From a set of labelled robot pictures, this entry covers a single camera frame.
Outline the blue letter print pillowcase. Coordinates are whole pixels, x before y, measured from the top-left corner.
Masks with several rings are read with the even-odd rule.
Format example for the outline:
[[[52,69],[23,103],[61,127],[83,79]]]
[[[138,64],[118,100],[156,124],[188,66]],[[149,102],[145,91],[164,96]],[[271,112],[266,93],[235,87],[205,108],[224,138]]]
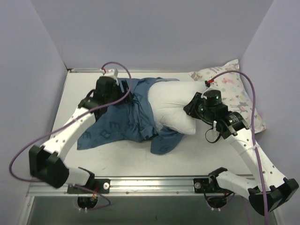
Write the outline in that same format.
[[[100,145],[130,140],[143,142],[150,140],[152,154],[163,155],[172,151],[182,140],[183,134],[166,126],[158,128],[148,101],[148,91],[155,83],[171,82],[163,78],[122,78],[122,82],[132,84],[130,103],[109,106],[91,127],[77,140],[78,150],[87,150]]]

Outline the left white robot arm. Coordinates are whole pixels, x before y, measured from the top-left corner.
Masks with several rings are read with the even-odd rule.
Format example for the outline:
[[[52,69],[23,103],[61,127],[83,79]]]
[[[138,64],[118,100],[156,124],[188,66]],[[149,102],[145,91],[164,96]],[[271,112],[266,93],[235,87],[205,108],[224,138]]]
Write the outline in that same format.
[[[113,75],[99,77],[95,89],[80,101],[67,123],[54,132],[56,136],[41,146],[30,148],[31,176],[54,188],[68,184],[78,186],[85,193],[91,192],[96,184],[94,173],[81,167],[67,167],[65,158],[79,137],[107,112],[109,106],[132,100],[131,86],[132,80],[120,81]]]

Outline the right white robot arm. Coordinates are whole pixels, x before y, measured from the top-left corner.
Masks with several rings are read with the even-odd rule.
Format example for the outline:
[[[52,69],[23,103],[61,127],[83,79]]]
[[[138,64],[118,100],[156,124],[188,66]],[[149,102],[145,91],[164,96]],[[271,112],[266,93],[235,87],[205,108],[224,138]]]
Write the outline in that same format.
[[[230,190],[248,199],[253,209],[262,216],[289,201],[298,190],[298,182],[286,178],[253,141],[251,129],[242,115],[229,111],[223,104],[220,91],[195,93],[184,111],[217,131],[236,150],[254,177],[248,180],[220,167],[209,173],[210,190]]]

